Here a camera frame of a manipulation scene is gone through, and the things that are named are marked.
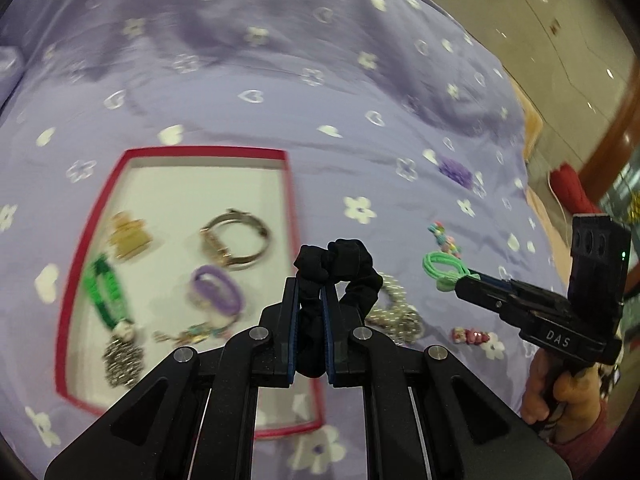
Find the right hand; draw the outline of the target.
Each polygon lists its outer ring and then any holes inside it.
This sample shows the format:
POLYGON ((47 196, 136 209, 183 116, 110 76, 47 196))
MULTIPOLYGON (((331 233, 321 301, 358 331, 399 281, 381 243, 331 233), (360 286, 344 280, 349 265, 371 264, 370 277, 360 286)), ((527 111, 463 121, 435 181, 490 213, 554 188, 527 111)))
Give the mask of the right hand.
POLYGON ((528 424, 542 422, 553 412, 551 403, 564 405, 556 423, 558 432, 582 434, 590 429, 601 413, 600 377, 595 366, 573 375, 562 372, 560 362, 539 349, 530 363, 522 397, 521 415, 528 424))

